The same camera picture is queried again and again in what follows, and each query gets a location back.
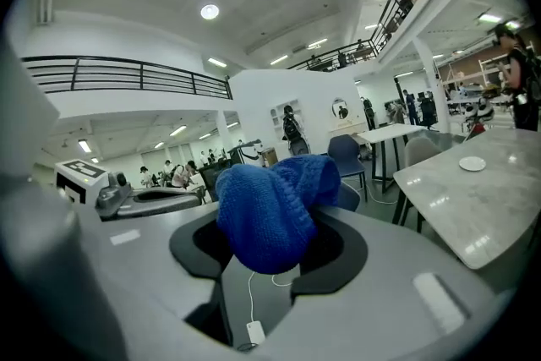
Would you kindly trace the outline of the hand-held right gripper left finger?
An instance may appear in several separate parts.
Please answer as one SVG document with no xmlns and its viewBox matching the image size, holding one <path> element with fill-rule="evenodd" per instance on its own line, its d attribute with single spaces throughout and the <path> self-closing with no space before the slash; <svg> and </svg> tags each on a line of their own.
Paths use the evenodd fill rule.
<svg viewBox="0 0 541 361">
<path fill-rule="evenodd" d="M 213 283 L 191 276 L 172 257 L 173 232 L 208 216 L 216 204 L 166 214 L 102 222 L 96 211 L 74 205 L 80 243 L 113 314 L 100 360 L 235 360 L 236 351 L 185 322 L 210 301 Z"/>
</svg>

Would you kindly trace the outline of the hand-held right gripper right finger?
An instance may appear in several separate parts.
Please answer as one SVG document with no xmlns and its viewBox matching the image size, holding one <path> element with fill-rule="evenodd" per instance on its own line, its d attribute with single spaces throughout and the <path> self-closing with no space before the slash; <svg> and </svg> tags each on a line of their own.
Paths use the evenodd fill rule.
<svg viewBox="0 0 541 361">
<path fill-rule="evenodd" d="M 314 211 L 368 246 L 333 294 L 300 296 L 264 344 L 267 360 L 459 360 L 510 302 L 423 236 L 336 207 Z"/>
</svg>

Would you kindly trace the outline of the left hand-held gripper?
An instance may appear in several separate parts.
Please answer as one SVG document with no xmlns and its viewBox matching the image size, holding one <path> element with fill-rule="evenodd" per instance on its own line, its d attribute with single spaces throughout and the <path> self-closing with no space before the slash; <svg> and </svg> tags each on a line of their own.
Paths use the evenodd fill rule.
<svg viewBox="0 0 541 361">
<path fill-rule="evenodd" d="M 133 219 L 182 211 L 202 204 L 197 190 L 134 189 L 122 172 L 73 159 L 54 167 L 55 186 L 75 203 L 96 211 L 102 221 Z"/>
</svg>

